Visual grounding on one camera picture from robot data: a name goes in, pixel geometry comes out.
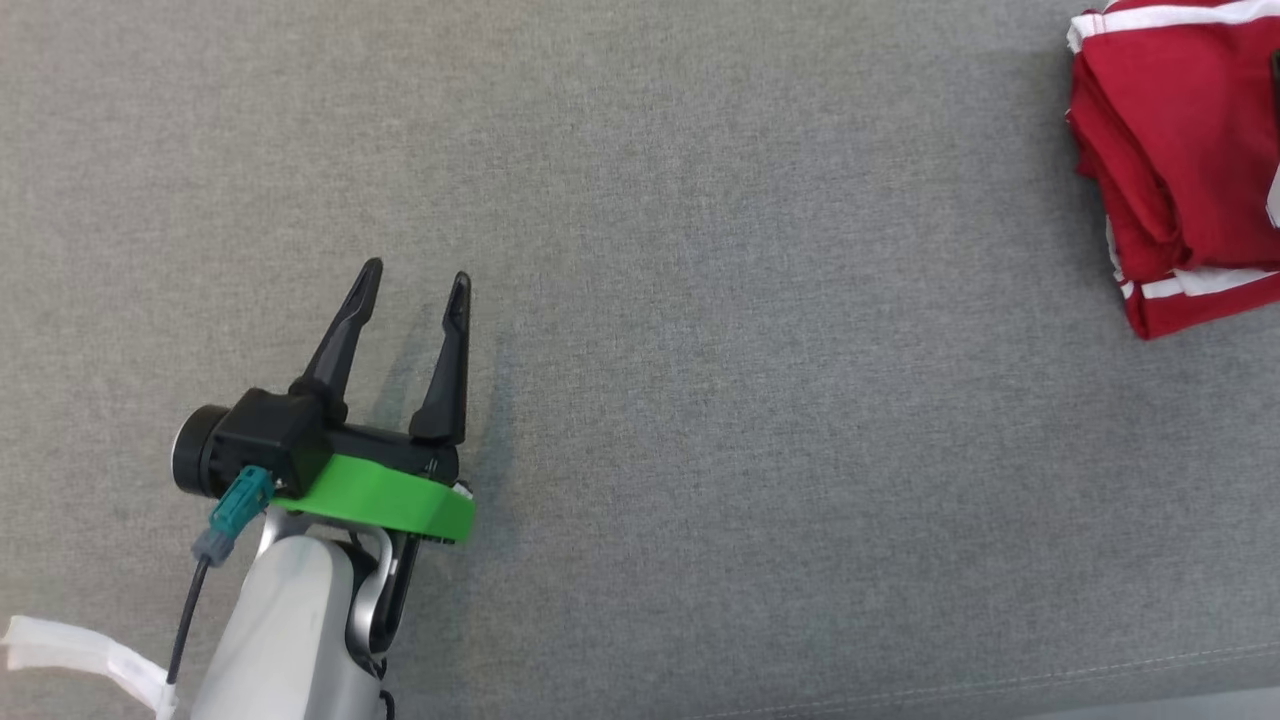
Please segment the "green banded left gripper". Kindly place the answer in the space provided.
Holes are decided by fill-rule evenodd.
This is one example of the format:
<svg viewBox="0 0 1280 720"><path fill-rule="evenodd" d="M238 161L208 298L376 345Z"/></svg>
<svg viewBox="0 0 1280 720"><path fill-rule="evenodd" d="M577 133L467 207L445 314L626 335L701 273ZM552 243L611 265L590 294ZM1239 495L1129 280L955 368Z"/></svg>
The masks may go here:
<svg viewBox="0 0 1280 720"><path fill-rule="evenodd" d="M288 393L316 398L333 423L348 416L346 389L361 332L371 320L384 269L370 258L360 269L305 370ZM442 318L444 340L430 386L410 420L410 436L367 427L326 430L334 450L302 498L270 506L270 541L332 527L378 544L371 571L353 585L346 642L356 659L384 655L394 642L419 546L465 542L476 506L460 483L456 446L467 425L472 282L458 272Z"/></svg>

